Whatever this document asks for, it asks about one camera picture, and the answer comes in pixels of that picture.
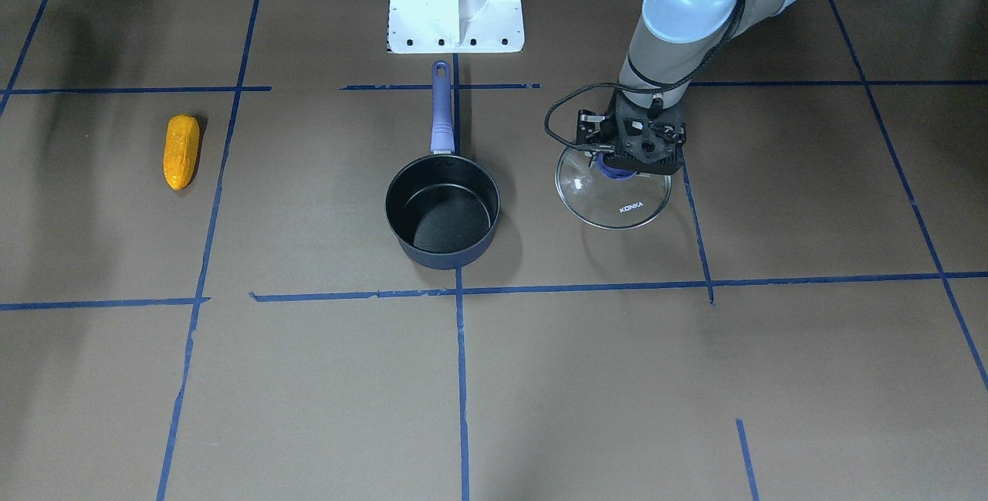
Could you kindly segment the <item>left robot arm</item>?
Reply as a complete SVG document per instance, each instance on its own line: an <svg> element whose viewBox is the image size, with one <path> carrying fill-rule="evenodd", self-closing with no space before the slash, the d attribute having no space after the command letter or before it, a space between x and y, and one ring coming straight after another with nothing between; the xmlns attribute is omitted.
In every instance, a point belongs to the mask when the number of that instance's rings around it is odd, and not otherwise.
<svg viewBox="0 0 988 501"><path fill-rule="evenodd" d="M568 148L622 171L673 174L682 166L689 83L730 39L796 1L642 0L607 111L581 111Z"/></svg>

